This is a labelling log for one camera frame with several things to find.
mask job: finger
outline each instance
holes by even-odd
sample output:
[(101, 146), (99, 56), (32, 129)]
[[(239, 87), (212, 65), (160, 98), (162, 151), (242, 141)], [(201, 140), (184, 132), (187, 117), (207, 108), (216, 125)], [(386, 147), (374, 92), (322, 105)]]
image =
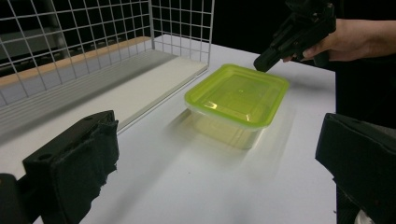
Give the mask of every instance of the finger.
[(332, 47), (332, 34), (328, 35), (326, 38), (319, 41), (317, 44), (303, 51), (303, 56), (305, 58), (313, 58), (317, 54), (328, 50)]

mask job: black bracket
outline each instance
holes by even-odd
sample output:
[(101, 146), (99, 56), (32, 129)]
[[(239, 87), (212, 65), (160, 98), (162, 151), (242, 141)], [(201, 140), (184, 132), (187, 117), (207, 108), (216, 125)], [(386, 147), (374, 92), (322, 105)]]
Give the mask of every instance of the black bracket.
[(328, 113), (316, 159), (375, 224), (396, 224), (396, 129)]
[(81, 119), (25, 158), (26, 175), (0, 174), (0, 223), (79, 223), (117, 169), (113, 111)]

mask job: black plastic part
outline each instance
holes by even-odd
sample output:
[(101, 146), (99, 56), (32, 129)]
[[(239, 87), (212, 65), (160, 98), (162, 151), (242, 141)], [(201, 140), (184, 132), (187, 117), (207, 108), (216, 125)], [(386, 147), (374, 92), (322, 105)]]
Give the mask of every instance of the black plastic part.
[[(267, 72), (279, 60), (295, 56), (304, 58), (303, 51), (317, 44), (335, 27), (334, 5), (327, 0), (289, 0), (292, 13), (274, 34), (270, 47), (253, 63), (258, 71)], [(327, 52), (314, 57), (315, 66), (323, 67), (329, 61)]]
[(0, 223), (30, 223), (14, 175), (0, 174)]
[(329, 63), (329, 53), (323, 51), (314, 57), (314, 63), (317, 67), (324, 67)]
[(117, 169), (117, 126), (113, 111), (90, 115), (24, 159), (26, 175), (18, 182), (0, 175), (7, 178), (7, 191), (12, 192), (0, 189), (0, 194), (7, 193), (7, 201), (15, 202), (3, 203), (2, 197), (1, 210), (23, 218), (5, 219), (2, 212), (0, 223), (32, 223), (39, 216), (45, 224), (79, 223), (107, 176)]
[(326, 114), (316, 159), (375, 224), (396, 223), (396, 130)]

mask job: white wire rack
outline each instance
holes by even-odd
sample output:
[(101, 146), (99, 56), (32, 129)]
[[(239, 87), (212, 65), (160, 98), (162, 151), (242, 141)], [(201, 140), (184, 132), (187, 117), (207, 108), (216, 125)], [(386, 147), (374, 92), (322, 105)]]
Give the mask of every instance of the white wire rack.
[(0, 147), (37, 149), (102, 110), (119, 130), (150, 111), (207, 69), (214, 4), (0, 0)]
[(213, 7), (214, 0), (1, 0), (0, 107), (153, 49), (209, 63)]

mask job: white surface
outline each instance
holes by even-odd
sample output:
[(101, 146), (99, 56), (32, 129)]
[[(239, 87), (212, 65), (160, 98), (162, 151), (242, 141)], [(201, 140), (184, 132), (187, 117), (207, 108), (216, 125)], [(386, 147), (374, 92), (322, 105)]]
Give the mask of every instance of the white surface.
[(28, 101), (2, 107), (0, 172), (21, 178), (23, 159), (91, 114), (114, 110), (121, 129), (206, 68), (206, 63), (152, 50)]
[(270, 70), (290, 89), (250, 150), (191, 127), (184, 93), (224, 63), (253, 68), (257, 56), (212, 46), (204, 76), (119, 135), (118, 171), (82, 223), (335, 224), (335, 184), (315, 160), (323, 117), (335, 110), (333, 72), (297, 63)]

